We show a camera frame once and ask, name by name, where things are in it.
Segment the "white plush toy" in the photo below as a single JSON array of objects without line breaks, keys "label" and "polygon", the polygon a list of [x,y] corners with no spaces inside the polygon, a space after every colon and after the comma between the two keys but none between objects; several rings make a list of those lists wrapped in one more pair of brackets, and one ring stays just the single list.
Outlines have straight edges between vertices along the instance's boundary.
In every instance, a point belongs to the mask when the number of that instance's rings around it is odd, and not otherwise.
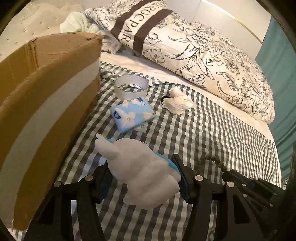
[{"label": "white plush toy", "polygon": [[175,196],[181,174],[175,164],[131,138],[111,142],[96,134],[95,150],[107,159],[113,177],[127,185],[123,202],[154,209]]}]

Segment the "blue tissue pack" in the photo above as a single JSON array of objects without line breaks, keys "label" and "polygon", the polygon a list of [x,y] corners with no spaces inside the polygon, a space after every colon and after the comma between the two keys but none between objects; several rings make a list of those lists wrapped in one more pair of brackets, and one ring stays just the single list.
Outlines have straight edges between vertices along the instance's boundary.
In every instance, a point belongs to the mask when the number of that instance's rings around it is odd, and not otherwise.
[{"label": "blue tissue pack", "polygon": [[156,116],[143,97],[111,107],[110,114],[120,133],[126,133],[146,122],[152,121]]}]

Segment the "checkered bed sheet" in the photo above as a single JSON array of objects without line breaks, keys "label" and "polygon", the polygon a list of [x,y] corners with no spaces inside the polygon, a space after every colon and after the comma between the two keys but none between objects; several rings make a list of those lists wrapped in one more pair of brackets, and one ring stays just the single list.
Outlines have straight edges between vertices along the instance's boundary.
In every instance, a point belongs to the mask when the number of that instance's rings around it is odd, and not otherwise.
[{"label": "checkered bed sheet", "polygon": [[[262,178],[274,185],[281,183],[280,163],[273,140],[262,128],[253,128],[196,90],[180,85],[180,89],[196,102],[196,108],[174,115],[162,108],[161,98],[173,87],[173,82],[154,74],[124,68],[106,61],[99,64],[101,89],[78,139],[70,150],[57,179],[65,184],[77,182],[91,174],[102,161],[94,150],[95,134],[111,140],[122,137],[147,143],[166,157],[178,154],[185,165],[200,170],[213,183],[221,183],[221,171],[201,156],[218,157],[227,169],[246,177]],[[120,103],[113,91],[119,76],[134,74],[149,82],[147,102],[156,113],[145,132],[121,134],[109,109]],[[153,210],[143,210],[123,203],[127,188],[113,181],[107,197],[97,206],[107,240],[181,240],[189,220],[191,206],[180,195]]]}]

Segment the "cardboard box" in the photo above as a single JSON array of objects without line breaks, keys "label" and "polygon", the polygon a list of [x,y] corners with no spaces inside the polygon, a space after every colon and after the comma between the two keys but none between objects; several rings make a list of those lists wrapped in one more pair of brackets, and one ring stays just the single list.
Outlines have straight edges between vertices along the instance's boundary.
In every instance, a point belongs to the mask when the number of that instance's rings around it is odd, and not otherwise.
[{"label": "cardboard box", "polygon": [[1,61],[1,221],[25,230],[90,114],[102,37],[33,39]]}]

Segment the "teal curtain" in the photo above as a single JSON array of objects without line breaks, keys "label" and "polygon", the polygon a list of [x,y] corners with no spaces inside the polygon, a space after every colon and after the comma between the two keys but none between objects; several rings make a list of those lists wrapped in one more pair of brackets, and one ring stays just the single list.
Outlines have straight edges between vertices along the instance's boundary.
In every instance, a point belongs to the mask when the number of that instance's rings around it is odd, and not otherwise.
[{"label": "teal curtain", "polygon": [[295,142],[295,50],[274,18],[255,61],[273,91],[275,119],[269,129],[278,151],[282,180],[286,180]]}]

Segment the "floral quilt pillow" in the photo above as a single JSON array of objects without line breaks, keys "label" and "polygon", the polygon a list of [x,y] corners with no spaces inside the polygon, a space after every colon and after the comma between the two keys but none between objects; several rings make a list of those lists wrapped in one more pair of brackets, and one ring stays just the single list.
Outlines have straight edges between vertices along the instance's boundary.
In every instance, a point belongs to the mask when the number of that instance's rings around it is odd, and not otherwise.
[{"label": "floral quilt pillow", "polygon": [[165,1],[113,1],[84,13],[141,56],[256,120],[273,122],[273,91],[261,67],[216,29],[186,21]]}]

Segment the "clear tape roll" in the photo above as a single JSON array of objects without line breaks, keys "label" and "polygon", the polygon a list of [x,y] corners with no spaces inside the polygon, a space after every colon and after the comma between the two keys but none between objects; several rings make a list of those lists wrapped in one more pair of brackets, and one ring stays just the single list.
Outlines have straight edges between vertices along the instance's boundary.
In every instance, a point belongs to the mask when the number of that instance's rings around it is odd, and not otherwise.
[{"label": "clear tape roll", "polygon": [[138,75],[127,74],[114,81],[115,96],[122,101],[146,97],[148,87],[149,82]]}]

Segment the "mint green towel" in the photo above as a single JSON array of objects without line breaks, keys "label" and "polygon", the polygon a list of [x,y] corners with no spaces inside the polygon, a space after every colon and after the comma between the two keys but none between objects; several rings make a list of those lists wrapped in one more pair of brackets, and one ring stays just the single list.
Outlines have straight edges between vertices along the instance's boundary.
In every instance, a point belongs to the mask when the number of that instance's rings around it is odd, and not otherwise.
[{"label": "mint green towel", "polygon": [[61,33],[94,33],[97,35],[102,35],[102,48],[103,52],[109,52],[111,54],[116,54],[120,48],[121,43],[115,39],[114,36],[104,28],[100,27],[94,21],[88,19],[84,14],[77,11],[71,12],[66,20],[60,24]]}]

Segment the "cream tufted headboard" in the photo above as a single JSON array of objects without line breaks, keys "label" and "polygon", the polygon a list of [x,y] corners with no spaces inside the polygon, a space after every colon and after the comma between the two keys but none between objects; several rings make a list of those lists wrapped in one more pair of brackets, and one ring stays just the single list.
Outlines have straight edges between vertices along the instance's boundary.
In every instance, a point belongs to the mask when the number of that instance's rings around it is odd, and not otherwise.
[{"label": "cream tufted headboard", "polygon": [[73,12],[83,7],[73,1],[31,1],[1,33],[1,60],[32,39],[60,33],[60,24]]}]

